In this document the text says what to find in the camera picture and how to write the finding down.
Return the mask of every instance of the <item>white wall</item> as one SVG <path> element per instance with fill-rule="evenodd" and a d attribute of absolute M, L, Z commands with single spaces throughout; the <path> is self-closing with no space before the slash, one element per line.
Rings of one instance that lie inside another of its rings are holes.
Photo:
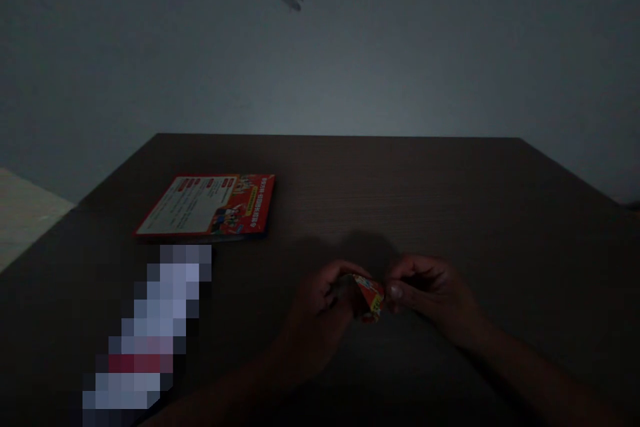
<path fill-rule="evenodd" d="M 158 131 L 507 135 L 638 200 L 639 7 L 2 0 L 0 161 L 78 201 Z"/>

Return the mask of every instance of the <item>fingernail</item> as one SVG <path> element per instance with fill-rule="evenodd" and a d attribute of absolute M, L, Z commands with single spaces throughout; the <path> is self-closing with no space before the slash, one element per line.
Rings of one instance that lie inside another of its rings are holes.
<path fill-rule="evenodd" d="M 402 289 L 398 286 L 389 287 L 389 293 L 391 294 L 391 298 L 394 300 L 398 300 L 402 297 Z"/>

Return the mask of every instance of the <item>hand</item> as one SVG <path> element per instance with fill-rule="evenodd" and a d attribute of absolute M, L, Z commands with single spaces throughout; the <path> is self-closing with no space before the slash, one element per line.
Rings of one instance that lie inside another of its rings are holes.
<path fill-rule="evenodd" d="M 474 347 L 490 326 L 464 279 L 440 258 L 404 255 L 387 272 L 385 285 L 393 313 L 401 306 L 418 311 L 459 347 Z"/>
<path fill-rule="evenodd" d="M 298 287 L 285 325 L 271 347 L 278 369 L 291 386 L 322 372 L 353 319 L 349 298 L 336 300 L 331 293 L 331 284 L 344 274 L 371 277 L 351 262 L 336 260 L 309 274 Z"/>

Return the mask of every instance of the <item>wooden table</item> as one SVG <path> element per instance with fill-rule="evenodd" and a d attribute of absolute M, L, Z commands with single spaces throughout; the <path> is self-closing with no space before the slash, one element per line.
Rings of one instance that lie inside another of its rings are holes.
<path fill-rule="evenodd" d="M 638 413 L 640 222 L 524 141 L 159 134 L 0 276 L 3 417 L 59 418 L 78 398 L 145 280 L 133 230 L 175 174 L 230 172 L 277 175 L 269 237 L 215 246 L 184 389 L 273 338 L 305 272 L 340 257 L 381 277 L 419 252 L 449 258 L 500 326 Z M 410 313 L 354 324 L 294 399 L 279 415 L 513 419 Z"/>

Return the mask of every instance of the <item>red and white booklet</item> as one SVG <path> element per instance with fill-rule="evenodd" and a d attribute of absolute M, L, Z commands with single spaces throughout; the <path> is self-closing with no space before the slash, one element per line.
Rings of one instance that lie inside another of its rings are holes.
<path fill-rule="evenodd" d="M 135 235 L 206 242 L 264 236 L 274 184 L 275 175 L 178 176 Z"/>

